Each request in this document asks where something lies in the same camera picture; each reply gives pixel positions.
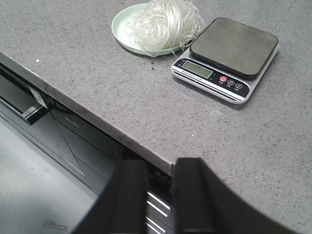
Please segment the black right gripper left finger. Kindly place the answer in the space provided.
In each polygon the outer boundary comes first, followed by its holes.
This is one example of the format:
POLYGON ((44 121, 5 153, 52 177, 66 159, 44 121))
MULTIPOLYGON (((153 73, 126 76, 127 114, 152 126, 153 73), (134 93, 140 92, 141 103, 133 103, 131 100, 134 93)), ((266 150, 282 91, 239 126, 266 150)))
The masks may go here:
POLYGON ((148 171, 142 160, 120 161, 74 234, 146 234, 148 171))

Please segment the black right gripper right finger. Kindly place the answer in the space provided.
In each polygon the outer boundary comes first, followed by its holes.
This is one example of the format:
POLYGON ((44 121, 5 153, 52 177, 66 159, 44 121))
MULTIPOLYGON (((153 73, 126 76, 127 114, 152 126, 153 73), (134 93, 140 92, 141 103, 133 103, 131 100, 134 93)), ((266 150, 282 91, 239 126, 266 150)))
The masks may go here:
POLYGON ((178 234, 292 234, 231 191, 200 158, 178 158, 173 173, 178 234))

